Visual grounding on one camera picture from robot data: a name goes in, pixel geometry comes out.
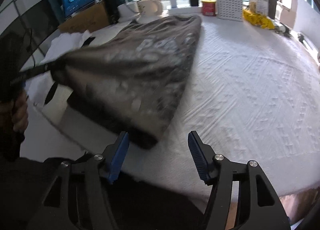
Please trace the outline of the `person left hand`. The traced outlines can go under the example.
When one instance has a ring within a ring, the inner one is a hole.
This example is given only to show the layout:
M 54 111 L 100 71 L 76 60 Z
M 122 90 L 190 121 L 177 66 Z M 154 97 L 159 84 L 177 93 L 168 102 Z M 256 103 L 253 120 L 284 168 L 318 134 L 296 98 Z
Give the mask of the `person left hand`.
M 13 129 L 16 132 L 24 133 L 28 127 L 28 104 L 27 104 L 28 96 L 26 91 L 23 89 L 16 102 L 15 102 L 15 111 L 12 116 Z

